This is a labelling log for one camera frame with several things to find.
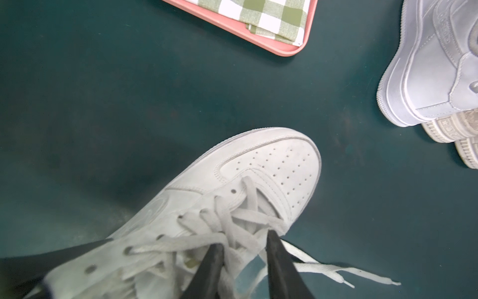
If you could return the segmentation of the white sneaker with laces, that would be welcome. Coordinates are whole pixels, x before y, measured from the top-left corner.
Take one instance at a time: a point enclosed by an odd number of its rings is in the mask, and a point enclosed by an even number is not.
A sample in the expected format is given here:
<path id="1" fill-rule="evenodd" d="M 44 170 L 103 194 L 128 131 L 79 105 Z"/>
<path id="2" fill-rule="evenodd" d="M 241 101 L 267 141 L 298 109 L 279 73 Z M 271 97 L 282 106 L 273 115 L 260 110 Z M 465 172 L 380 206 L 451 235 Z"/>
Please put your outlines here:
<path id="1" fill-rule="evenodd" d="M 259 128 L 205 152 L 96 249 L 49 271 L 27 297 L 54 299 L 179 298 L 211 245 L 224 248 L 219 296 L 247 299 L 236 278 L 266 257 L 270 230 L 285 235 L 311 200 L 321 155 L 290 128 Z"/>

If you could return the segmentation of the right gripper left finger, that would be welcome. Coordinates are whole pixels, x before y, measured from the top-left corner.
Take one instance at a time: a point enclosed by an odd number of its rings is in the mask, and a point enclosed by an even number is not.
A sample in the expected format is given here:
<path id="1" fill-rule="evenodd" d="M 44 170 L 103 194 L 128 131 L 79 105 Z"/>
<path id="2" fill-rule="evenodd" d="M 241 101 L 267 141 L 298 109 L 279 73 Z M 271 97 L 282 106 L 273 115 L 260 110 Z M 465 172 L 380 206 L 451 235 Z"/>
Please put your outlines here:
<path id="1" fill-rule="evenodd" d="M 212 244 L 180 299 L 219 299 L 219 281 L 224 266 L 224 247 Z"/>

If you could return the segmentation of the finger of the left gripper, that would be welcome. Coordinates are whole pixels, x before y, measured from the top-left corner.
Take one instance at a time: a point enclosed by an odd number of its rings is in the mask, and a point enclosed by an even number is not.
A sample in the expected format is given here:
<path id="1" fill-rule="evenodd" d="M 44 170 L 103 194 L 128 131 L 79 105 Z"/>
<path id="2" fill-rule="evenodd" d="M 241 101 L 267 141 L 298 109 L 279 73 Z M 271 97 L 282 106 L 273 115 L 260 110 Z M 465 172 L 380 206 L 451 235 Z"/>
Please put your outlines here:
<path id="1" fill-rule="evenodd" d="M 52 269 L 111 241 L 99 240 L 37 255 L 2 257 L 1 298 L 24 298 Z"/>

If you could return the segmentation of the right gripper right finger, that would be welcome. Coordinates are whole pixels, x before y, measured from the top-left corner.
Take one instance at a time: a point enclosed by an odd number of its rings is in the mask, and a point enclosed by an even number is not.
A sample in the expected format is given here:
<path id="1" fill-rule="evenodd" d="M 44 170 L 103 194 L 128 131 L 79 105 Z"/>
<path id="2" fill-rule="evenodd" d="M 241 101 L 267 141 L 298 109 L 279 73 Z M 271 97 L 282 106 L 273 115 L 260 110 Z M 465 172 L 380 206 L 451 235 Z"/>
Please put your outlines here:
<path id="1" fill-rule="evenodd" d="M 271 299 L 314 299 L 275 230 L 268 231 L 266 255 Z"/>

